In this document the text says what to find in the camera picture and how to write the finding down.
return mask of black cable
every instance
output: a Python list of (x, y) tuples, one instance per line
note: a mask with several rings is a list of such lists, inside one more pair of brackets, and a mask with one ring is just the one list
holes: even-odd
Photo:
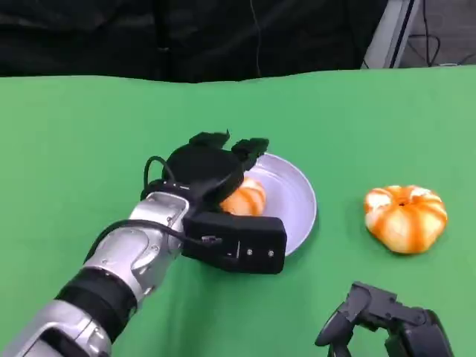
[(416, 50), (416, 48), (415, 48), (411, 43), (408, 43), (408, 47), (409, 47), (419, 58), (421, 58), (421, 59), (423, 60), (423, 62), (426, 61), (426, 59), (424, 58), (424, 56), (422, 56), (422, 55), (420, 54), (420, 52), (418, 52), (418, 51)]
[(474, 56), (476, 56), (476, 52), (465, 56), (461, 61), (457, 62), (457, 64), (458, 65), (464, 65), (468, 60), (470, 60)]
[(257, 30), (258, 41), (256, 45), (256, 75), (258, 78), (261, 78), (261, 68), (260, 68), (260, 50), (261, 50), (261, 27), (256, 16), (256, 11), (254, 10), (253, 0), (250, 0), (251, 13), (253, 14), (254, 26)]
[(173, 172), (169, 167), (169, 164), (163, 158), (161, 158), (160, 156), (151, 156), (147, 160), (146, 166), (144, 167), (144, 189), (146, 189), (147, 186), (149, 185), (149, 169), (150, 169), (150, 165), (154, 161), (158, 161), (162, 165), (164, 165), (164, 168), (167, 171), (167, 175), (170, 177), (170, 180), (172, 180), (172, 181), (176, 180), (176, 177), (173, 175)]
[[(413, 35), (410, 35), (408, 38), (421, 38), (421, 37), (425, 37), (427, 38), (426, 34), (413, 34)], [(441, 49), (441, 39), (436, 36), (436, 35), (432, 35), (432, 34), (429, 34), (428, 35), (428, 38), (429, 39), (434, 39), (437, 41), (437, 49), (435, 50), (434, 54), (433, 54), (433, 57), (431, 58), (431, 60), (429, 61), (430, 62), (430, 67), (433, 67), (434, 66), (434, 63), (438, 57), (438, 54), (440, 53), (440, 49)], [(411, 44), (411, 43), (408, 43), (408, 47), (410, 47), (417, 55), (418, 57), (420, 57), (422, 60), (424, 60), (425, 62), (426, 61), (426, 58), (424, 58), (424, 56), (422, 56), (417, 50), (416, 48)]]
[(426, 64), (431, 67), (430, 62), (430, 33), (428, 30), (428, 20), (426, 18), (426, 0), (422, 0), (423, 3), (423, 22), (425, 23), (425, 38), (426, 38)]
[(208, 239), (208, 240), (192, 239), (192, 238), (189, 238), (189, 237), (185, 236), (184, 233), (175, 231), (171, 227), (168, 227), (166, 225), (162, 225), (161, 223), (158, 223), (158, 222), (146, 221), (144, 219), (124, 219), (122, 221), (117, 221), (117, 222), (112, 223), (110, 226), (106, 227), (99, 234), (99, 236), (97, 236), (93, 245), (89, 249), (89, 252), (86, 255), (86, 258), (84, 259), (84, 261), (89, 260), (89, 258), (91, 258), (93, 256), (93, 254), (95, 253), (99, 244), (103, 241), (104, 238), (106, 238), (106, 236), (108, 234), (115, 231), (116, 229), (125, 228), (125, 227), (157, 229), (158, 231), (160, 231), (162, 233), (165, 233), (165, 234), (169, 234), (170, 236), (175, 237), (176, 239), (178, 239), (182, 242), (189, 242), (189, 243), (192, 243), (194, 245), (201, 245), (201, 246), (204, 246), (204, 247), (210, 247), (212, 245), (222, 243), (221, 238)]

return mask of gray floor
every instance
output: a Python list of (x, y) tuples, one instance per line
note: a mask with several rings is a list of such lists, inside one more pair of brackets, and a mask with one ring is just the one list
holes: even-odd
[[(465, 56), (476, 53), (476, 0), (426, 0), (429, 33), (441, 39), (437, 64), (455, 63)], [(425, 33), (420, 6), (411, 33)], [(425, 56), (425, 39), (409, 39), (415, 49)], [(431, 41), (431, 56), (435, 41)], [(476, 56), (466, 64), (476, 64)], [(401, 67), (425, 67), (425, 61), (407, 46)]]

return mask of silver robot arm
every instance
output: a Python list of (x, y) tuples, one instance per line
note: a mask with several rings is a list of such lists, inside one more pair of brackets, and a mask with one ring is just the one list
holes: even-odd
[[(129, 219), (182, 232), (186, 199), (154, 192)], [(144, 298), (157, 289), (181, 241), (157, 228), (132, 225), (107, 234), (74, 277), (20, 332), (4, 357), (111, 355), (112, 343)]]

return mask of orange and white pumpkin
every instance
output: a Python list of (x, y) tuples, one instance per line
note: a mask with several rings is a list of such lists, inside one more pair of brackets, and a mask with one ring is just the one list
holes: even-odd
[(241, 186), (221, 203), (221, 207), (236, 216), (261, 216), (265, 204), (266, 193), (261, 183), (245, 177)]
[(391, 251), (427, 251), (445, 229), (445, 205), (434, 192), (418, 186), (374, 188), (364, 201), (365, 225)]

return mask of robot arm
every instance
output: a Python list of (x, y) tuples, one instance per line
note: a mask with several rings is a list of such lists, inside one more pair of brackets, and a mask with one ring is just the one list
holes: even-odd
[[(129, 219), (100, 234), (79, 273), (2, 355), (110, 356), (116, 338), (179, 254), (226, 271), (280, 272), (286, 249), (283, 223), (230, 216), (219, 209), (268, 141), (240, 141), (228, 152), (222, 150), (228, 138), (228, 133), (202, 133), (167, 162), (148, 160), (141, 201)], [(163, 162), (165, 170), (161, 179), (149, 183), (154, 160)]]
[(127, 226), (105, 235), (80, 272), (3, 356), (110, 356), (112, 343), (161, 285), (183, 244), (144, 221), (182, 232), (189, 209), (180, 196), (151, 193), (135, 207)]

